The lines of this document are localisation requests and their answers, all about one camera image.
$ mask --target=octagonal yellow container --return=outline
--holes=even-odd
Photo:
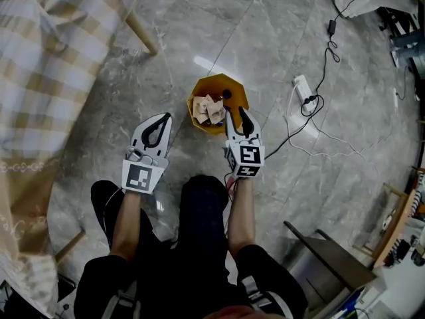
[[[231,77],[221,73],[216,74],[215,76],[209,76],[202,79],[199,79],[191,96],[187,100],[187,107],[189,113],[191,114],[192,123],[197,128],[200,128],[209,134],[220,135],[226,133],[225,125],[202,125],[199,124],[198,120],[193,117],[192,107],[193,107],[193,97],[205,97],[209,94],[212,99],[218,100],[222,97],[223,91],[229,90],[232,93],[232,97],[229,99],[222,99],[223,105],[230,108],[230,112],[233,116],[234,125],[236,128],[239,128],[242,125],[242,118],[240,117],[238,108],[239,106],[249,110],[248,100],[246,99],[244,86],[231,79]]]

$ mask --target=gray marble floor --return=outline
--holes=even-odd
[[[224,137],[195,128],[186,99],[196,81],[224,72],[245,86],[251,110],[263,125],[266,151],[287,136],[284,120],[295,74],[311,88],[320,81],[327,23],[336,16],[331,0],[139,0],[136,11],[157,40],[151,57],[123,25],[68,141],[54,185],[48,224],[55,249],[83,226],[87,237],[61,265],[78,280],[90,259],[108,254],[106,239],[90,203],[96,180],[120,184],[122,159],[133,129],[160,113],[173,115],[169,167],[147,198],[148,213],[162,239],[178,229],[179,195],[191,176],[223,180],[229,168],[222,156]],[[320,93],[318,128],[350,142],[339,142],[312,125],[266,161],[255,181],[257,241],[282,262],[294,237],[282,222],[301,232],[323,229],[352,251],[356,236],[379,225],[385,206],[382,184],[404,188],[418,150],[413,77],[392,65],[388,34],[370,13],[338,20],[333,40],[336,63],[328,57]],[[290,130],[303,123],[295,96]],[[325,152],[333,157],[316,155]]]

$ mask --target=striped cloth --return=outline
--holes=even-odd
[[[55,282],[30,290],[36,271],[56,276],[45,253],[50,191],[70,131],[134,3],[0,0],[0,263],[14,278],[9,283],[31,303],[40,300],[37,308],[49,317]]]

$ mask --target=power adapter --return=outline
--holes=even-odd
[[[327,32],[332,37],[335,34],[335,29],[337,28],[337,22],[335,20],[329,20],[329,26],[327,27]]]

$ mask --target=power strip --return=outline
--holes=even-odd
[[[301,100],[301,104],[304,103],[306,99],[308,99],[311,96],[311,90],[308,86],[307,80],[305,79],[305,76],[303,74],[296,76],[292,80],[294,86],[296,85],[295,89],[297,90],[299,100]],[[305,113],[312,113],[316,107],[317,99],[311,101],[308,104],[303,105],[303,109]]]

